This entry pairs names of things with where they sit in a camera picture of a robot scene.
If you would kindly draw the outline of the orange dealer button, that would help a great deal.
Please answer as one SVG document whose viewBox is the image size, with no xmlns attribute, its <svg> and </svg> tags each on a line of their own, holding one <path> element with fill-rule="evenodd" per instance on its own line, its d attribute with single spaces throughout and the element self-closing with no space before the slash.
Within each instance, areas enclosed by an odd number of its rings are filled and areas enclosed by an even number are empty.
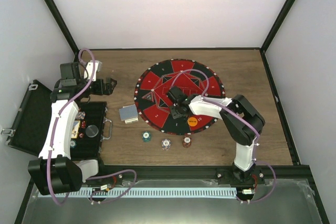
<svg viewBox="0 0 336 224">
<path fill-rule="evenodd" d="M 187 119 L 187 123 L 190 127 L 196 127 L 197 124 L 198 124 L 198 120 L 197 120 L 197 118 L 191 116 Z"/>
</svg>

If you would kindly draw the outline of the orange blue 10 chip stack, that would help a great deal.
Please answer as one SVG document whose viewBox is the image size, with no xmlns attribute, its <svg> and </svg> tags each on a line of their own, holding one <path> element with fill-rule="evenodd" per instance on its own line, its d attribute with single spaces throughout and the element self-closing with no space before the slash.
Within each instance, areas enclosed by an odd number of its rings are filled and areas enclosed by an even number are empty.
<svg viewBox="0 0 336 224">
<path fill-rule="evenodd" d="M 163 150 L 169 150 L 171 147 L 171 141 L 169 139 L 164 139 L 161 144 Z"/>
</svg>

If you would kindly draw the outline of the green blue 50 chip stack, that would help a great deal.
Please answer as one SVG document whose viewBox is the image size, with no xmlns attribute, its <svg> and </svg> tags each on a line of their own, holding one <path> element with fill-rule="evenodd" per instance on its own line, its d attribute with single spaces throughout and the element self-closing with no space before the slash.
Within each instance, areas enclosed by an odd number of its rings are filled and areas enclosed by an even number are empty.
<svg viewBox="0 0 336 224">
<path fill-rule="evenodd" d="M 142 133 L 142 140 L 143 142 L 149 142 L 151 140 L 151 133 L 148 131 L 145 131 Z"/>
</svg>

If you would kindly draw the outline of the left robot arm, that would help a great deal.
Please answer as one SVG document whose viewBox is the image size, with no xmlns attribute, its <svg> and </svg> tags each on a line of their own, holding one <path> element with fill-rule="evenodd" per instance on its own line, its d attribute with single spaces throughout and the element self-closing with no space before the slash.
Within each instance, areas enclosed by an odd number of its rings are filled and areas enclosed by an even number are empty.
<svg viewBox="0 0 336 224">
<path fill-rule="evenodd" d="M 82 102 L 91 95 L 111 95 L 117 82 L 111 78 L 98 79 L 100 61 L 89 61 L 83 73 L 78 63 L 61 64 L 61 79 L 51 99 L 51 119 L 45 143 L 38 159 L 29 162 L 28 172 L 39 192 L 78 191 L 91 179 L 102 184 L 107 170 L 99 166 L 104 125 L 107 119 L 106 102 Z"/>
</svg>

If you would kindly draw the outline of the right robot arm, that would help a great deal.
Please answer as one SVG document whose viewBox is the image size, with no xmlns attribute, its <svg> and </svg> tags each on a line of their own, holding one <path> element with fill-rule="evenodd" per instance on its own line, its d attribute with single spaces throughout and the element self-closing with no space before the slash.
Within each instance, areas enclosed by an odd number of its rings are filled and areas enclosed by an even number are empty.
<svg viewBox="0 0 336 224">
<path fill-rule="evenodd" d="M 170 111 L 174 119 L 205 115 L 224 122 L 236 142 L 233 177 L 238 183 L 248 182 L 256 165 L 255 148 L 266 124 L 252 104 L 243 95 L 221 99 L 200 94 L 186 95 L 176 86 L 170 88 L 166 95 L 173 103 Z"/>
</svg>

